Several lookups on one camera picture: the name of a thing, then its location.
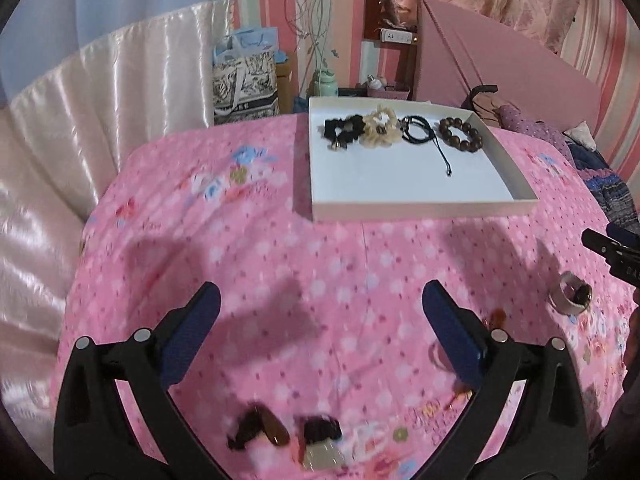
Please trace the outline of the black white tote bag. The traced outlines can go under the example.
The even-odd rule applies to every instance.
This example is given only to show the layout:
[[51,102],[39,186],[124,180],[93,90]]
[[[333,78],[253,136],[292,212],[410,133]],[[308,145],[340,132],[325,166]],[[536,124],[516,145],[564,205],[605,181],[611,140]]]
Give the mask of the black white tote bag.
[[215,65],[213,111],[215,125],[278,116],[273,53],[256,53]]

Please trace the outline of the purple dotted pillow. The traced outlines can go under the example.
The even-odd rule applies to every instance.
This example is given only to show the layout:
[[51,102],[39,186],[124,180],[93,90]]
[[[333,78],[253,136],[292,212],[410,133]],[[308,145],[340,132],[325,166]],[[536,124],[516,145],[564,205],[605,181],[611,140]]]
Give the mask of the purple dotted pillow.
[[500,105],[497,108],[497,114],[500,125],[504,130],[525,134],[551,144],[566,158],[570,166],[575,166],[575,161],[565,136],[557,128],[548,126],[541,120],[528,119],[518,108],[511,104]]

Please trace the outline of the white shallow tray box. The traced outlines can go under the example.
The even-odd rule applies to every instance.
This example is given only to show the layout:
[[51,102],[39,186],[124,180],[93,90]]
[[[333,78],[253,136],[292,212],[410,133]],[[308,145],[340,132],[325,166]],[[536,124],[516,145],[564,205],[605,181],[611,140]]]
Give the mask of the white shallow tray box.
[[[432,127],[459,118],[477,128],[482,148],[463,153],[442,140],[401,141],[390,148],[360,143],[332,150],[327,120],[378,107],[418,115]],[[310,206],[314,221],[392,221],[529,214],[538,197],[503,143],[470,110],[429,102],[317,96],[309,102]]]

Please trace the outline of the black hair scrunchie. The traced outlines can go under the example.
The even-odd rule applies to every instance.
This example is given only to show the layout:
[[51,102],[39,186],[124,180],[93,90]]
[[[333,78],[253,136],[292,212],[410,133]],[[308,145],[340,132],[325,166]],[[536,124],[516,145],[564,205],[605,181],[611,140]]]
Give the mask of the black hair scrunchie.
[[323,125],[322,136],[329,141],[332,151],[346,150],[349,144],[359,140],[364,133],[364,121],[361,115],[350,115],[344,119],[327,119]]

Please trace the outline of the white power strip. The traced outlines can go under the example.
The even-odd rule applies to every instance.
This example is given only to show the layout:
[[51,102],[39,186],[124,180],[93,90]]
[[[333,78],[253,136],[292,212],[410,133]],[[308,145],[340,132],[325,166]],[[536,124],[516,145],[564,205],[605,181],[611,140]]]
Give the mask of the white power strip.
[[415,44],[416,35],[410,30],[381,28],[380,41],[388,44]]

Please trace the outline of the brown cardboard box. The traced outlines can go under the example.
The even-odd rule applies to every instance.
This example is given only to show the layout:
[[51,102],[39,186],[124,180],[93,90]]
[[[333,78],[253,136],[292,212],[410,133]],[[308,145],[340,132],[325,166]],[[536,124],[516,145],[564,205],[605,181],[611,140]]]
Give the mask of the brown cardboard box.
[[294,89],[292,81],[292,63],[286,60],[276,64],[278,105],[280,114],[293,111]]

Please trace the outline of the jade pendant black tassel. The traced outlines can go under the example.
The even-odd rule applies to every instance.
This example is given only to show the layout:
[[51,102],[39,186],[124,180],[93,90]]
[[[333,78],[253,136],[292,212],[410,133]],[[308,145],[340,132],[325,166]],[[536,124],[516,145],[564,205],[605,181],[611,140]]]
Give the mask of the jade pendant black tassel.
[[340,422],[327,414],[306,415],[298,420],[300,463],[306,471],[341,469],[345,457],[338,444],[343,437]]

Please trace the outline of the cream satin curtain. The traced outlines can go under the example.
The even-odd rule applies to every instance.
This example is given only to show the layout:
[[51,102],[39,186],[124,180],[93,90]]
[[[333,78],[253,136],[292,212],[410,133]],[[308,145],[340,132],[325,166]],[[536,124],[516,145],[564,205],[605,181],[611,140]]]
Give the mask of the cream satin curtain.
[[232,9],[203,1],[117,29],[2,108],[1,404],[38,453],[85,221],[138,146],[212,123],[212,50]]

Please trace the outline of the pink storage basket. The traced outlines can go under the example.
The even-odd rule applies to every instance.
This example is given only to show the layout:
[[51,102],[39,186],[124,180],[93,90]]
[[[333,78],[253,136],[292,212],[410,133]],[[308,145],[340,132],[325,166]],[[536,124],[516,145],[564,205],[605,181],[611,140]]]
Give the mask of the pink storage basket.
[[358,84],[356,87],[360,96],[372,99],[407,101],[410,96],[410,88],[405,84],[386,84],[381,88],[370,88],[366,84]]

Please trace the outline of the light blue paper bag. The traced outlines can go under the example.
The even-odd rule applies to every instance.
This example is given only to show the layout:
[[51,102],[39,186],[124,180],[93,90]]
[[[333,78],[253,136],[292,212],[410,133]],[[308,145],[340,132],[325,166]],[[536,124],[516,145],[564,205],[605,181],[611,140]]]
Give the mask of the light blue paper bag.
[[224,64],[254,54],[279,50],[277,27],[235,29],[218,40],[213,48],[213,63]]

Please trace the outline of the pink headboard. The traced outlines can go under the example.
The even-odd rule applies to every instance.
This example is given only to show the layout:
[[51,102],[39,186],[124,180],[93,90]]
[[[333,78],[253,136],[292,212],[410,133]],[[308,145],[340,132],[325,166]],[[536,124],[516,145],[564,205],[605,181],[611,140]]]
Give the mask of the pink headboard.
[[418,5],[413,99],[460,107],[482,84],[561,131],[597,127],[599,87],[562,58],[491,18],[436,0]]

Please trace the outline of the pink floral bedspread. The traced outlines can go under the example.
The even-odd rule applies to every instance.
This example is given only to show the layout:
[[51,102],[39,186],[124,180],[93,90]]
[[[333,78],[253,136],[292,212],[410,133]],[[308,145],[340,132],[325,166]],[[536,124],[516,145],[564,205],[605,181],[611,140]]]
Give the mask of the pink floral bedspread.
[[484,321],[506,311],[518,341],[564,338],[596,434],[622,392],[631,289],[582,246],[605,216],[549,143],[497,138],[538,196],[524,217],[316,223],[308,120],[281,116],[174,134],[133,152],[91,214],[66,299],[58,364],[74,342],[154,326],[204,282],[220,317],[172,389],[209,452],[238,479],[303,479],[292,448],[227,439],[247,404],[286,424],[329,414],[343,429],[342,479],[407,479],[465,399],[454,400],[422,311],[439,280]]

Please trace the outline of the beige flower scrunchie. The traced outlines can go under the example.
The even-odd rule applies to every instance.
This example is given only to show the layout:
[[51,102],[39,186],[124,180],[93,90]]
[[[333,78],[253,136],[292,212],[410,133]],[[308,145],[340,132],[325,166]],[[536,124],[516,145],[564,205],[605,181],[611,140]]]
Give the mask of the beige flower scrunchie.
[[363,133],[359,143],[365,148],[390,148],[402,140],[399,120],[391,108],[379,105],[362,120]]

